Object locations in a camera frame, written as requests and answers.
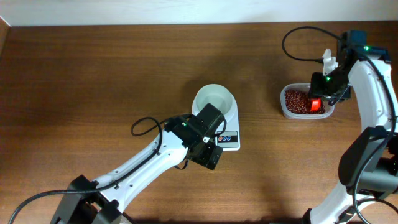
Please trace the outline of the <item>clear plastic food container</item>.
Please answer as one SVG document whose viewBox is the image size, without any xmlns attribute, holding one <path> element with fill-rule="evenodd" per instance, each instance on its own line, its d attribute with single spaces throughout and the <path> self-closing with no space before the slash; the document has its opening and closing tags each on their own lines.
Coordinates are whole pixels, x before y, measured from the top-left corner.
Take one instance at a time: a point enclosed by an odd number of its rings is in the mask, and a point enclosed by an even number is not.
<svg viewBox="0 0 398 224">
<path fill-rule="evenodd" d="M 310 120 L 324 119 L 332 115 L 335 107 L 329 106 L 326 101 L 320 103 L 318 110 L 310 111 L 309 89 L 309 83 L 294 83 L 284 87 L 280 94 L 280 103 L 286 118 Z"/>
</svg>

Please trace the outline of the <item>white round bowl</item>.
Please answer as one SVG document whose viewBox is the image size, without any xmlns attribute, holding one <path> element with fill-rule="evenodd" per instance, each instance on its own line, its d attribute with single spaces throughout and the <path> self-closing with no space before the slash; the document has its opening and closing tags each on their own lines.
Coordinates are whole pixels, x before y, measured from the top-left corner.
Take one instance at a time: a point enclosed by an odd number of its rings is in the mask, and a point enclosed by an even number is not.
<svg viewBox="0 0 398 224">
<path fill-rule="evenodd" d="M 192 113 L 197 115 L 208 103 L 220 110 L 227 120 L 237 112 L 233 94 L 219 84 L 205 85 L 197 92 L 192 104 Z"/>
</svg>

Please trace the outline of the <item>orange plastic measuring scoop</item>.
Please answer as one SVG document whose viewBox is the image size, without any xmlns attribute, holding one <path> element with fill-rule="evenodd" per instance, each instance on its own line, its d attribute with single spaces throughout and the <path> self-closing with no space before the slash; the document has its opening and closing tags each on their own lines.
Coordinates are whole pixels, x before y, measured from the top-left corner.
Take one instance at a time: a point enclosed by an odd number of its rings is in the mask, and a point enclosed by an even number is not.
<svg viewBox="0 0 398 224">
<path fill-rule="evenodd" d="M 310 111 L 318 111 L 321 108 L 322 101 L 320 98 L 312 98 L 310 102 Z"/>
</svg>

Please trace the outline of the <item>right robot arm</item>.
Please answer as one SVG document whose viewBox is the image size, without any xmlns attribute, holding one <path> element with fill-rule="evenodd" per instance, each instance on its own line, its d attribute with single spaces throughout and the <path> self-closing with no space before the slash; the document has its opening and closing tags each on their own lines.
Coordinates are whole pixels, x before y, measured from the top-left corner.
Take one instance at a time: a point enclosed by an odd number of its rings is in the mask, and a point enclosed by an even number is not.
<svg viewBox="0 0 398 224">
<path fill-rule="evenodd" d="M 361 210 L 375 202 L 397 210 L 386 202 L 397 193 L 397 98 L 389 53 L 367 45 L 361 30 L 336 39 L 337 58 L 324 54 L 323 71 L 312 75 L 309 95 L 333 106 L 354 92 L 362 131 L 340 159 L 337 185 L 306 211 L 302 223 L 348 223 L 354 216 L 366 223 Z"/>
</svg>

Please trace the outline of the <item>white digital kitchen scale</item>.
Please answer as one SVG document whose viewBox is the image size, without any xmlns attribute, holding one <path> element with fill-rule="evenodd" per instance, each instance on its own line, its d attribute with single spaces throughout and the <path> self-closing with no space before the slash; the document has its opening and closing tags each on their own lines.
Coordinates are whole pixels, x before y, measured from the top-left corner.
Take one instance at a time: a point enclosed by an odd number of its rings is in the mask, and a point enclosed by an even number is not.
<svg viewBox="0 0 398 224">
<path fill-rule="evenodd" d="M 230 120 L 226 119 L 226 122 L 225 131 L 214 138 L 215 143 L 217 146 L 222 147 L 224 151 L 238 151 L 241 146 L 238 106 L 236 114 Z"/>
</svg>

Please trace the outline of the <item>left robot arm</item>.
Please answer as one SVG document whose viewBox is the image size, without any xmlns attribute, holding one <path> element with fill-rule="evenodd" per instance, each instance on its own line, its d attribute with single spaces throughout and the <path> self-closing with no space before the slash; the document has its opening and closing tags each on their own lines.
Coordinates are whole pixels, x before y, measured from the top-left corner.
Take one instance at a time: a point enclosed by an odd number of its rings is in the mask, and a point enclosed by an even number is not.
<svg viewBox="0 0 398 224">
<path fill-rule="evenodd" d="M 158 176 L 184 161 L 215 169 L 223 148 L 215 143 L 227 121 L 208 103 L 196 115 L 157 121 L 156 138 L 115 170 L 88 180 L 74 179 L 54 213 L 52 223 L 120 223 L 126 207 Z"/>
</svg>

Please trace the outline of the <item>red adzuki beans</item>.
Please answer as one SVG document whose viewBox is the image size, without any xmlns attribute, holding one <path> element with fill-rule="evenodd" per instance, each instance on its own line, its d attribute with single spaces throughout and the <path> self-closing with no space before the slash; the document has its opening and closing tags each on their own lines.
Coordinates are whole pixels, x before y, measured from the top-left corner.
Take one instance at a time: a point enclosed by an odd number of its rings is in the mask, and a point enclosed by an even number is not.
<svg viewBox="0 0 398 224">
<path fill-rule="evenodd" d="M 310 111 L 310 97 L 307 92 L 287 90 L 284 94 L 287 109 L 294 114 L 324 114 L 325 106 L 322 102 L 318 111 Z"/>
</svg>

